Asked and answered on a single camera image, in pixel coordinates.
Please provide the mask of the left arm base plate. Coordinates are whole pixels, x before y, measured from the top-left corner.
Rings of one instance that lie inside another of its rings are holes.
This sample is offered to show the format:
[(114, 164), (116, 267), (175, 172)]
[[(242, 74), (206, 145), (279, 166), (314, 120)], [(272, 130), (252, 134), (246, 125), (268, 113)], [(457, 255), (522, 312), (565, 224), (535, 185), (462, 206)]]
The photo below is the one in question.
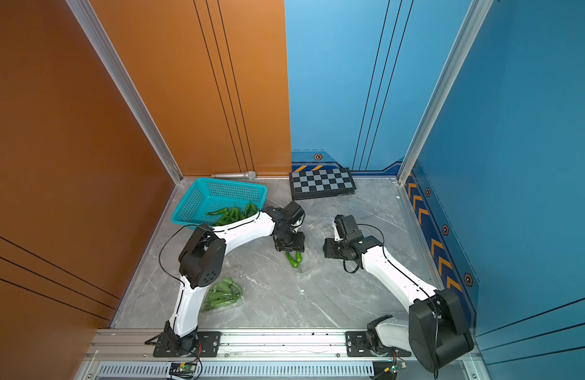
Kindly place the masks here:
[(221, 332), (204, 331), (192, 332), (188, 337), (171, 343), (165, 332), (145, 341), (146, 345), (154, 347), (153, 356), (162, 358), (214, 358), (219, 350), (219, 343), (222, 337)]

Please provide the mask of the teal plastic basket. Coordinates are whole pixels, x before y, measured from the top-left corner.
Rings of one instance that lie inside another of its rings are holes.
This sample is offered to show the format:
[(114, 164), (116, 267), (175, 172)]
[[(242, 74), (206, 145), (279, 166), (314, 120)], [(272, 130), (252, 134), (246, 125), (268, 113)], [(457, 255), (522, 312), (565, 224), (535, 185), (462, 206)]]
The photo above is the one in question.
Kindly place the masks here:
[(206, 216), (208, 212), (224, 207), (244, 208), (251, 203), (262, 210), (268, 194), (265, 185), (232, 180), (200, 178), (187, 190), (170, 218), (172, 223), (195, 226), (215, 222), (219, 217)]

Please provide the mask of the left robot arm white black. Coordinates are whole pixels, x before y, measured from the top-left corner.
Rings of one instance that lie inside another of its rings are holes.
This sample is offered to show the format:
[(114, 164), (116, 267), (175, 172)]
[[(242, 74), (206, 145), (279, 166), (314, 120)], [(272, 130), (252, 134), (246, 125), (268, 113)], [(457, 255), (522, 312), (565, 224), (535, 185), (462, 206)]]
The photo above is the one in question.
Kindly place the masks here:
[(220, 276), (230, 251), (259, 238), (271, 237), (279, 252), (304, 251), (304, 234), (299, 231), (305, 211), (291, 202), (287, 207), (265, 207), (256, 215), (225, 226), (206, 224), (194, 229), (178, 256), (179, 287), (174, 311), (162, 337), (176, 356), (199, 353), (198, 318), (204, 297)]

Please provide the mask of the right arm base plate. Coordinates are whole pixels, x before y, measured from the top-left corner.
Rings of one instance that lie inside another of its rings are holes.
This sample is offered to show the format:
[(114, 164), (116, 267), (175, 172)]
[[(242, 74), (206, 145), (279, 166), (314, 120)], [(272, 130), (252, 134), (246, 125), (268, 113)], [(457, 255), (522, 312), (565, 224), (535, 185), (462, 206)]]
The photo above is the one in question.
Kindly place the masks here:
[(349, 357), (411, 357), (412, 353), (401, 348), (386, 347), (373, 331), (347, 331), (346, 349)]

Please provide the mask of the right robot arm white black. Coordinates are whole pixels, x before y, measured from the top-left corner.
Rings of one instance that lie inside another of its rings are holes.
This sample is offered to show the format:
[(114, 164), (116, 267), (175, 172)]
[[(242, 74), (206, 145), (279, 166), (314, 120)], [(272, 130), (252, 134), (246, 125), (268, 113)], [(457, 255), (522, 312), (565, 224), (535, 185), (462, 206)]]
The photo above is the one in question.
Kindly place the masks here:
[(460, 297), (450, 289), (439, 290), (400, 264), (380, 241), (363, 237), (356, 242), (325, 240), (326, 258), (354, 261), (376, 277), (408, 312), (404, 326), (386, 315), (353, 333), (351, 356), (393, 356), (396, 351), (414, 356), (425, 370), (436, 373), (474, 349), (474, 340)]

